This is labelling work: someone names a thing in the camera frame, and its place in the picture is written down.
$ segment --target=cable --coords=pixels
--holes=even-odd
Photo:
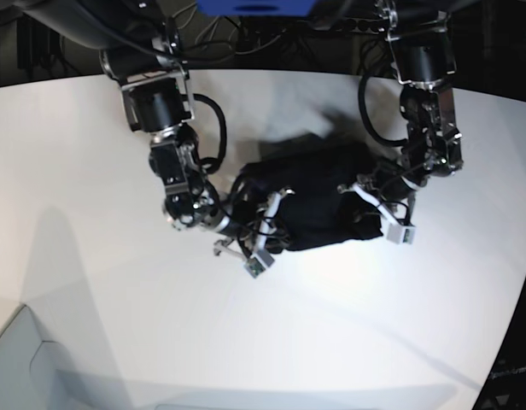
[[[78,76],[82,76],[83,74],[68,60],[66,60],[66,57],[62,56],[59,58],[60,62],[62,64],[65,64],[66,66],[70,67]]]
[[[381,59],[391,59],[392,57],[390,56],[390,54],[388,54],[388,51],[386,50],[386,46],[384,46],[385,48],[383,48],[383,43],[377,43],[376,47],[379,47],[381,49],[381,52],[382,54],[376,58],[374,61],[375,62],[379,62]],[[387,72],[391,71],[392,70],[392,66],[390,64],[387,64],[385,65],[384,67],[382,67],[378,73],[376,73],[375,75],[376,76],[379,76],[379,77],[384,77]]]
[[[200,49],[202,47],[206,47],[207,45],[217,45],[217,44],[226,44],[229,47],[233,46],[233,43],[227,40],[211,40],[211,41],[203,41],[199,44],[190,45],[189,47],[185,47],[183,51],[191,51]]]
[[[282,37],[282,34],[278,34],[275,38],[270,40],[268,43],[265,43],[265,44],[261,45],[260,47],[258,47],[256,49],[253,49],[253,50],[250,50],[250,51],[237,51],[237,52],[235,52],[235,54],[237,56],[246,56],[248,54],[258,53],[258,52],[266,49],[267,47],[275,44],[281,37]]]
[[[236,28],[234,28],[231,32],[231,34],[229,34],[229,37],[227,38],[227,41],[229,41],[229,43],[232,44],[232,38],[234,37],[235,35],[235,32],[239,32]]]
[[[196,2],[193,2],[193,3],[191,3],[191,4],[189,4],[189,5],[185,6],[185,7],[183,7],[182,9],[178,10],[176,13],[174,13],[174,14],[172,15],[172,18],[173,18],[174,20],[176,20],[180,15],[182,15],[183,13],[185,13],[187,10],[192,9],[193,7],[196,8]]]
[[[341,4],[341,7],[337,10],[337,12],[330,17],[328,20],[321,21],[319,24],[311,24],[311,28],[313,30],[330,30],[340,19],[342,19],[345,14],[350,10],[350,8],[353,6],[354,0],[344,0],[344,2]]]
[[[274,231],[283,231],[283,235],[280,237],[269,237],[270,240],[277,240],[280,242],[288,241],[290,240],[290,234],[288,232],[288,229],[286,228],[286,225],[282,221],[282,219],[278,215],[274,216],[265,216],[261,215],[258,216],[255,220],[251,221],[248,226],[254,225],[254,226],[260,226],[261,222],[265,221],[269,227],[274,228]]]
[[[218,27],[219,27],[219,23],[220,22],[221,22],[221,20],[218,20],[218,22],[213,25],[213,30],[210,33],[210,37],[208,38],[208,41],[213,41],[213,38],[215,37],[215,33],[218,31]]]
[[[214,17],[212,21],[210,21],[210,24],[208,24],[206,27],[204,27],[201,32],[199,32],[198,36],[195,38],[195,45],[199,44],[201,40],[206,36],[206,33],[213,29],[213,26],[219,23],[220,17]]]
[[[219,199],[219,194],[218,192],[216,191],[215,187],[210,183],[210,181],[207,181],[207,188],[210,190],[210,193],[213,197],[213,200],[215,202],[215,204],[218,206],[219,210],[227,217],[229,218],[232,222],[235,222],[236,224],[240,225],[243,229],[246,229],[252,233],[255,233],[257,235],[262,235],[264,237],[272,237],[272,238],[275,238],[275,239],[284,239],[286,238],[286,236],[284,235],[275,235],[275,234],[271,234],[271,233],[264,233],[264,232],[260,232],[254,228],[251,228],[245,224],[243,224],[242,222],[239,222],[238,220],[235,220],[232,215],[230,215],[226,210],[225,208],[223,207],[223,204],[221,203],[221,200]]]
[[[386,205],[400,205],[402,206],[403,208],[406,209],[406,215],[404,216],[404,220],[410,220],[411,219],[411,209],[409,208],[409,206],[403,202],[400,202],[400,201],[386,201],[386,202],[383,202],[384,204]]]
[[[113,37],[117,41],[121,42],[122,44],[128,45],[128,46],[132,47],[133,49],[138,50],[138,51],[140,51],[140,52],[142,52],[144,54],[149,54],[151,56],[158,56],[158,57],[166,58],[167,60],[170,60],[170,61],[173,61],[173,62],[180,63],[181,61],[184,60],[184,58],[179,58],[179,57],[173,56],[171,54],[165,53],[163,51],[155,50],[155,49],[153,49],[151,47],[145,47],[144,45],[137,43],[136,41],[132,40],[131,38],[129,38],[125,34],[122,34],[121,32],[118,32],[118,31],[114,30],[113,28],[108,27],[98,17],[96,17],[94,14],[92,14],[92,12],[90,10],[88,10],[85,7],[84,4],[82,4],[80,2],[76,2],[76,4],[78,5],[79,11],[81,12],[81,14],[85,18],[87,18],[94,26],[96,26],[97,28],[99,28],[100,30],[105,32],[110,37]],[[207,45],[207,44],[201,43],[201,44],[198,44],[194,48],[198,48],[198,47],[204,46],[204,45]],[[201,58],[201,57],[196,57],[196,56],[191,56],[191,57],[186,56],[186,58],[188,60],[187,62],[189,62],[189,60],[191,60],[192,62],[198,62],[199,61],[199,62],[214,62],[214,63],[218,63],[218,62],[223,61],[224,59],[230,58],[230,56],[232,56],[232,54],[228,55],[228,56],[220,57],[220,58]]]
[[[219,122],[219,150],[218,150],[218,157],[217,158],[203,158],[201,160],[201,164],[203,167],[206,166],[206,172],[208,174],[213,174],[219,171],[221,168],[221,164],[223,164],[223,160],[225,159],[225,156],[227,154],[227,123],[225,120],[225,114],[223,114],[223,110],[221,107],[210,97],[203,96],[202,94],[195,94],[193,96],[195,98],[195,101],[198,101],[199,103],[204,103],[210,107],[215,115],[218,117]]]
[[[396,175],[395,177],[389,179],[388,181],[386,181],[384,183],[384,185],[381,187],[381,189],[378,191],[377,193],[377,197],[379,198],[383,198],[383,193],[384,193],[384,190],[386,190],[391,184],[393,184],[395,181],[399,180],[399,179],[402,179],[403,177],[405,177],[406,175],[409,175],[410,173],[414,173],[415,171],[417,171],[418,169],[424,167],[426,165],[426,162],[423,162],[422,164],[418,164],[414,167],[411,167],[409,168],[408,170],[404,171],[403,173],[401,173],[400,175]]]
[[[196,15],[196,8],[193,9],[193,11],[191,12],[191,14],[189,15],[189,18],[185,21],[184,24],[182,24],[181,26],[178,26],[178,30],[183,30],[184,28],[186,28],[189,24],[191,24],[191,22],[193,21],[193,19],[195,18],[195,15]]]
[[[135,50],[138,50],[144,54],[149,54],[151,56],[159,56],[162,58],[166,58],[167,60],[173,60],[178,62],[178,58],[167,54],[163,51],[155,50],[150,47],[145,47],[142,44],[137,43],[136,41],[132,40],[125,34],[122,34],[121,32],[116,31],[115,29],[107,26],[105,23],[103,23],[98,17],[96,17],[90,10],[86,8],[86,6],[82,2],[75,2],[75,4],[78,6],[79,11],[81,14],[88,19],[94,26],[96,26],[98,29],[105,32],[110,37],[113,37],[115,40],[121,42],[122,44],[129,45]]]
[[[361,47],[359,48],[359,64],[358,64],[358,69],[356,70],[356,75],[361,75],[362,71],[364,72],[366,71],[365,59],[367,58],[369,53],[371,53],[371,51],[375,49],[375,47],[378,46],[379,41],[380,41],[380,38],[374,38],[374,39],[364,42],[361,45]]]
[[[228,17],[226,15],[223,16],[223,18],[227,21],[229,21],[234,27],[237,28],[237,30],[240,32],[242,30],[242,28],[240,27],[239,24],[237,24],[231,17]]]
[[[373,128],[373,124],[371,123],[371,119],[369,118],[369,115],[367,113],[367,105],[365,103],[365,90],[367,88],[367,83],[369,82],[369,79],[373,77],[373,75],[382,67],[384,67],[386,64],[388,64],[388,59],[384,58],[382,60],[377,61],[375,64],[373,64],[369,70],[364,74],[362,79],[359,82],[359,88],[358,88],[358,104],[359,104],[359,114],[362,117],[362,122],[364,123],[364,127],[367,130],[367,132],[373,137],[373,139],[378,142],[381,145],[384,145],[385,147],[402,147],[405,144],[407,144],[406,139],[401,139],[400,141],[391,141],[389,139],[385,139],[379,135],[379,133]]]
[[[56,59],[53,61],[50,59],[50,56],[39,57],[39,65],[41,66],[43,70],[45,70],[48,73],[49,78],[51,79],[56,78],[54,73],[52,72],[52,67],[55,66],[55,64],[56,64]]]
[[[212,64],[220,64],[221,62],[226,62],[227,60],[230,60],[234,56],[235,56],[234,53],[228,53],[225,56],[219,56],[219,57],[207,57],[207,58],[205,58],[205,57],[197,57],[197,56],[186,56],[185,58],[187,59],[187,64],[188,64],[187,68],[191,68],[191,69],[197,69],[197,68],[207,69],[206,66],[198,67],[194,63],[197,63],[197,62],[211,62]]]
[[[319,71],[325,71],[324,67],[320,63],[318,57],[316,57],[316,54],[314,53],[313,49],[310,45],[308,45],[307,41],[303,37],[299,37],[296,42],[298,45],[300,45],[303,49],[305,49],[308,52],[307,59],[313,63],[313,65],[316,67]]]
[[[249,251],[244,241],[240,238],[241,233],[242,231],[238,231],[237,233],[237,243],[238,243],[238,246],[240,247],[240,250],[243,252],[244,257],[246,259],[249,259],[252,257],[252,253]]]

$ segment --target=white table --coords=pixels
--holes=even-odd
[[[229,121],[219,185],[257,159],[257,140],[358,114],[345,76],[193,80]],[[388,138],[405,136],[398,94],[369,89]],[[526,274],[526,104],[467,91],[456,103],[465,169],[420,193],[412,247],[285,254],[253,280],[213,257],[213,234],[164,222],[148,139],[130,133],[113,82],[1,89],[0,297],[32,308],[68,352],[56,359],[70,389],[97,408],[470,409]],[[195,126],[214,153],[207,108]]]

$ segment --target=metal bracket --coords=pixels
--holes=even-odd
[[[125,83],[120,84],[120,90],[123,95],[123,100],[128,100],[128,93],[134,90],[135,88],[152,84],[158,81],[162,81],[163,79],[176,79],[181,80],[183,83],[183,87],[185,89],[185,94],[182,94],[184,97],[184,101],[187,103],[187,108],[185,111],[187,111],[190,115],[188,118],[185,118],[181,120],[180,124],[185,124],[187,122],[193,121],[195,119],[195,96],[193,94],[193,90],[190,85],[190,74],[188,71],[186,71],[181,64],[176,64],[175,69],[172,71],[167,71],[163,74],[151,76],[144,79],[139,79],[137,81],[132,81],[131,83]],[[129,124],[131,125],[131,128],[134,130],[134,125],[136,121],[133,119],[133,110],[132,106],[130,104],[127,105],[125,102],[125,111],[126,111],[126,118],[128,119]]]
[[[220,256],[221,253],[226,253],[228,255],[234,256],[238,259],[241,259],[243,262],[247,261],[248,258],[241,254],[240,252],[236,252],[235,250],[229,249],[229,246],[235,242],[235,240],[232,237],[228,237],[226,239],[221,239],[213,244],[213,254],[215,256]]]
[[[255,237],[254,249],[252,250],[251,257],[244,264],[246,270],[254,278],[257,278],[274,263],[274,258],[269,251],[265,249],[266,240],[268,238],[267,235],[272,233],[272,227],[268,221],[277,215],[278,209],[280,208],[280,202],[286,196],[294,194],[295,192],[293,190],[286,187],[279,192],[273,192],[267,199],[266,211],[259,227],[260,233]]]
[[[386,238],[393,243],[412,244],[415,238],[415,232],[417,228],[413,225],[406,225],[402,221],[399,221],[392,210],[386,206],[376,196],[373,196],[367,192],[359,183],[352,184],[351,186],[340,185],[338,187],[339,192],[355,192],[361,199],[373,205],[381,213],[381,215],[389,222],[389,229],[386,232]]]

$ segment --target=black cable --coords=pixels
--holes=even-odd
[[[50,56],[41,56],[39,58],[39,65],[45,70],[51,79],[55,79],[55,75],[52,72],[52,67],[56,64],[56,60],[51,60]]]
[[[373,75],[378,70],[380,70],[382,67],[385,67],[386,64],[389,64],[387,58],[377,61],[367,70],[367,72],[365,72],[364,76],[360,80],[358,86],[359,115],[362,118],[362,122],[364,123],[365,129],[376,142],[378,142],[381,145],[384,145],[385,147],[402,147],[405,144],[407,144],[406,139],[401,139],[399,141],[391,141],[389,139],[381,137],[379,133],[375,130],[375,128],[373,128],[373,124],[371,123],[371,119],[369,118],[369,115],[367,113],[367,105],[365,103],[365,90],[367,88],[367,83],[369,82],[369,79],[373,77]]]
[[[237,24],[237,22],[234,21],[231,17],[227,17],[226,15],[224,15],[223,18],[229,21],[234,27],[236,27],[239,32],[242,31],[242,28],[240,27],[240,25]]]
[[[167,60],[171,60],[173,62],[181,62],[184,60],[183,57],[178,57],[178,56],[173,56],[171,54],[168,54],[168,53],[165,53],[163,51],[160,51],[160,50],[155,50],[151,47],[146,47],[144,46],[143,44],[140,44],[138,43],[137,41],[133,40],[132,38],[129,38],[128,36],[126,36],[125,34],[107,26],[103,21],[101,21],[96,15],[94,15],[90,10],[88,10],[84,4],[82,4],[80,1],[77,1],[76,2],[77,6],[78,6],[78,9],[79,9],[79,12],[86,18],[88,19],[94,26],[96,26],[98,29],[102,30],[103,32],[105,32],[107,35],[109,35],[109,37],[112,37],[114,38],[115,40],[119,41],[120,43],[122,44],[125,44],[125,45],[128,45],[130,47],[132,47],[133,49],[135,50],[138,50],[144,54],[149,54],[150,56],[157,56],[157,57],[162,57],[162,58],[166,58]],[[207,44],[198,44],[196,48],[198,48],[198,46],[204,46],[204,45],[207,45]],[[186,59],[189,61],[192,61],[192,62],[221,62],[223,59],[226,59],[226,58],[230,58],[232,54],[228,55],[228,56],[225,56],[225,57],[219,57],[219,58],[213,58],[213,59],[205,59],[205,58],[200,58],[200,57],[196,57],[196,56],[187,56]]]
[[[238,220],[235,220],[231,214],[229,214],[223,204],[221,203],[221,200],[219,199],[219,193],[216,191],[215,187],[210,183],[210,181],[207,181],[206,183],[206,186],[207,188],[210,190],[210,194],[212,195],[212,198],[213,198],[213,201],[215,202],[215,204],[218,206],[218,209],[227,217],[229,218],[232,222],[235,222],[236,224],[240,225],[243,229],[247,230],[247,231],[250,231],[252,233],[255,233],[257,235],[262,235],[264,237],[272,237],[272,238],[275,238],[275,239],[284,239],[286,238],[287,236],[285,235],[275,235],[275,234],[272,234],[272,233],[264,233],[264,232],[260,232],[258,231],[257,229],[254,229],[254,228],[251,228],[250,226],[248,225],[245,225],[243,224],[242,222],[239,222]]]
[[[220,57],[196,57],[196,56],[186,56],[184,60],[186,61],[186,66],[188,69],[206,69],[207,64],[203,63],[212,63],[212,64],[220,64],[221,62],[226,62],[227,60],[230,60],[231,58],[234,58],[234,53],[229,53],[226,56],[220,56]]]
[[[328,20],[320,21],[319,24],[311,25],[313,30],[330,30],[353,6],[354,0],[344,0],[337,12]]]
[[[384,183],[384,185],[379,189],[378,193],[377,193],[377,197],[379,198],[383,198],[383,193],[384,193],[384,190],[386,190],[391,184],[393,184],[395,181],[397,181],[398,179],[402,179],[403,177],[405,177],[406,175],[409,175],[410,173],[414,173],[415,171],[417,171],[418,169],[424,167],[424,165],[426,165],[426,162],[423,162],[421,164],[418,164],[414,167],[411,167],[409,168],[408,170],[404,171],[403,173],[401,173],[400,175],[396,175],[395,177],[389,179],[388,181],[386,181]]]
[[[240,247],[240,250],[243,252],[243,255],[246,259],[249,259],[252,257],[252,253],[249,251],[248,247],[244,243],[244,241],[240,238],[241,231],[238,231],[237,233],[237,242],[238,246]]]
[[[316,54],[314,53],[313,49],[310,45],[308,45],[307,41],[303,37],[299,37],[297,39],[297,43],[308,52],[308,60],[313,62],[313,65],[316,67],[319,71],[325,71],[322,64],[320,64],[320,60],[318,57],[316,57]]]
[[[206,172],[209,174],[213,174],[218,172],[218,170],[221,168],[221,164],[223,164],[223,160],[225,159],[225,156],[227,154],[227,122],[225,119],[225,114],[223,114],[223,110],[221,107],[210,97],[203,96],[202,94],[194,94],[193,97],[195,98],[195,101],[198,101],[199,103],[204,103],[210,107],[216,117],[218,117],[219,122],[219,150],[218,150],[218,156],[217,158],[203,158],[201,160],[201,164],[203,167],[205,167]]]
[[[290,245],[291,236],[288,232],[288,228],[286,228],[286,225],[284,224],[283,220],[278,215],[274,215],[274,216],[261,215],[258,218],[256,218],[254,221],[250,222],[248,226],[259,225],[263,221],[265,221],[268,225],[270,225],[271,223],[275,224],[274,228],[276,231],[283,231],[283,235],[281,237],[269,237],[268,239],[279,241],[282,244],[286,242],[288,244],[284,248],[287,248]]]
[[[383,44],[382,43],[377,43],[377,46],[381,46],[381,51],[382,51],[383,54],[378,59],[376,59],[376,62],[378,62],[381,59],[392,60],[392,56],[389,54],[389,51],[386,49],[386,46],[384,46],[385,48],[383,48]],[[391,64],[386,64],[384,67],[382,67],[379,70],[379,72],[376,74],[376,76],[385,77],[386,78],[386,75],[388,75],[388,74],[393,75],[392,71],[393,71],[392,65]]]
[[[83,74],[78,70],[71,62],[69,62],[66,57],[62,56],[60,58],[60,61],[62,64],[65,64],[66,66],[70,67],[77,75],[82,76]]]
[[[137,41],[129,38],[125,34],[109,27],[106,25],[103,21],[100,20],[99,17],[94,15],[90,10],[86,8],[86,6],[82,3],[82,1],[75,2],[77,4],[77,7],[79,9],[79,12],[87,19],[89,20],[94,26],[96,26],[98,29],[105,32],[109,37],[114,38],[115,40],[119,41],[122,44],[128,45],[132,47],[135,50],[138,50],[144,54],[149,54],[151,56],[159,56],[162,58],[166,58],[167,60],[173,60],[178,61],[177,57],[172,56],[171,54],[165,53],[163,51],[155,50],[150,47],[145,47],[144,45],[138,43]]]
[[[200,49],[202,47],[206,47],[208,45],[217,45],[217,44],[226,44],[229,47],[233,47],[234,46],[234,44],[231,41],[229,41],[229,40],[210,40],[210,41],[202,41],[202,42],[200,42],[198,44],[190,45],[189,47],[184,47],[183,51],[196,50],[196,49]]]
[[[409,208],[409,206],[403,202],[400,202],[400,201],[386,201],[386,202],[383,202],[385,205],[400,205],[401,207],[405,208],[406,210],[406,216],[404,217],[405,220],[410,220],[411,219],[411,209]]]
[[[369,53],[371,53],[371,51],[375,49],[375,47],[378,46],[379,41],[380,41],[380,38],[374,38],[374,39],[364,42],[361,45],[361,47],[359,48],[359,64],[358,64],[358,69],[356,70],[356,75],[361,75],[362,71],[363,72],[366,71],[365,59],[367,58]]]

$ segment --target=black cloth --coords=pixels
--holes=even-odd
[[[265,202],[271,192],[289,187],[295,195],[280,203],[278,218],[286,226],[297,251],[350,239],[381,237],[381,220],[367,215],[376,209],[355,193],[339,194],[339,185],[350,185],[360,173],[372,173],[376,162],[362,143],[351,143],[307,155],[248,164],[240,179],[248,197]]]

